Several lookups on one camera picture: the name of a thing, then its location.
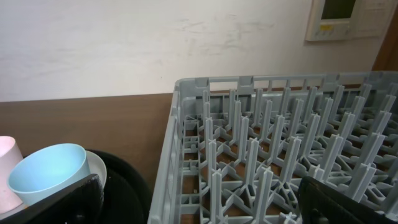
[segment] pink cup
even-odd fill
[[[22,204],[19,197],[7,186],[13,168],[23,159],[13,137],[0,136],[0,214]]]

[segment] white wall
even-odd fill
[[[311,0],[2,0],[0,101],[170,93],[185,77],[370,70],[304,42]]]

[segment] gray plastic dish rack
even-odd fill
[[[397,90],[394,72],[179,80],[148,223],[301,223],[308,175],[398,220]]]

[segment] yellow button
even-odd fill
[[[321,31],[331,31],[333,29],[333,25],[321,25],[319,29]]]

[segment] brown table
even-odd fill
[[[23,155],[75,143],[130,163],[153,191],[172,94],[0,103],[0,135]]]

